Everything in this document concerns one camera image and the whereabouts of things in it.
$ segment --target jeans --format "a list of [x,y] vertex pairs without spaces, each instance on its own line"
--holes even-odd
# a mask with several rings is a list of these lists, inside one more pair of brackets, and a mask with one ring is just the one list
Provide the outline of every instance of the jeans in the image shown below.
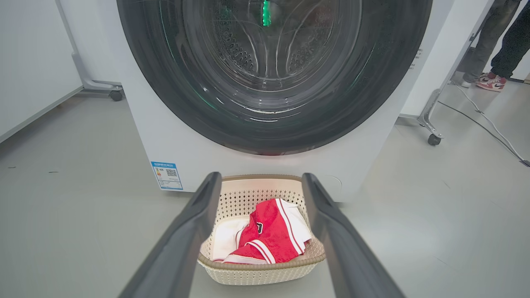
[[493,2],[486,19],[482,23],[482,30],[475,51],[466,58],[463,76],[466,82],[474,83],[482,75],[497,41],[513,19],[519,3],[520,0],[495,0]]
[[509,78],[530,49],[530,2],[528,2],[502,39],[502,48],[491,61],[491,72]]

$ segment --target green light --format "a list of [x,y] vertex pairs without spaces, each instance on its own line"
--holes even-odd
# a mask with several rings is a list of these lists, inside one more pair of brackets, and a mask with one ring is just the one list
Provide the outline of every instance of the green light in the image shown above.
[[270,26],[270,1],[263,1],[263,26]]

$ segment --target caster wheel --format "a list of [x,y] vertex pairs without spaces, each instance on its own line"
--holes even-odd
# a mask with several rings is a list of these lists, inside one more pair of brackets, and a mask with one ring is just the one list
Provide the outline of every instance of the caster wheel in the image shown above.
[[439,145],[441,142],[441,138],[435,136],[435,135],[430,135],[429,136],[429,139],[427,140],[427,143],[429,143],[429,145],[432,145],[432,146],[436,146],[436,145]]
[[113,101],[120,101],[123,99],[123,94],[119,91],[111,91],[109,97],[112,98]]

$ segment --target white towel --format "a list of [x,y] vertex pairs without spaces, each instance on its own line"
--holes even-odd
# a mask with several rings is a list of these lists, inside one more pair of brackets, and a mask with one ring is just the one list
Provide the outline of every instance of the white towel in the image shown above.
[[248,225],[248,215],[229,217],[219,221],[213,234],[214,240],[210,260],[223,261],[230,253],[236,250],[239,243],[239,239],[236,239],[236,234]]

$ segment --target white cable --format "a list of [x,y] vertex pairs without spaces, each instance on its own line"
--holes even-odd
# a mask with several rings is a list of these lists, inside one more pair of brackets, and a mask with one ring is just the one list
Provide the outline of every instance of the white cable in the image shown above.
[[467,96],[467,94],[464,92],[464,90],[462,90],[462,88],[460,88],[458,85],[455,84],[455,86],[460,89],[460,91],[462,91],[462,93],[464,93],[465,97],[467,98],[467,100],[469,100],[474,106],[475,106],[475,111],[479,114],[481,114],[488,122],[489,124],[491,124],[491,126],[493,126],[493,128],[495,129],[495,131],[506,141],[506,143],[508,143],[508,146],[510,146],[511,150],[513,151],[513,153],[517,156],[517,158],[519,158],[520,160],[524,160],[524,158],[522,158],[519,153],[517,153],[517,151],[515,150],[515,148],[513,147],[513,145],[510,143],[510,141],[508,141],[507,138],[505,138],[505,136],[500,133],[500,131],[497,129],[497,127],[495,126],[495,124],[490,120],[490,118],[488,118],[484,112],[482,112],[479,107],[476,105],[476,103],[474,101],[472,101],[469,96]]

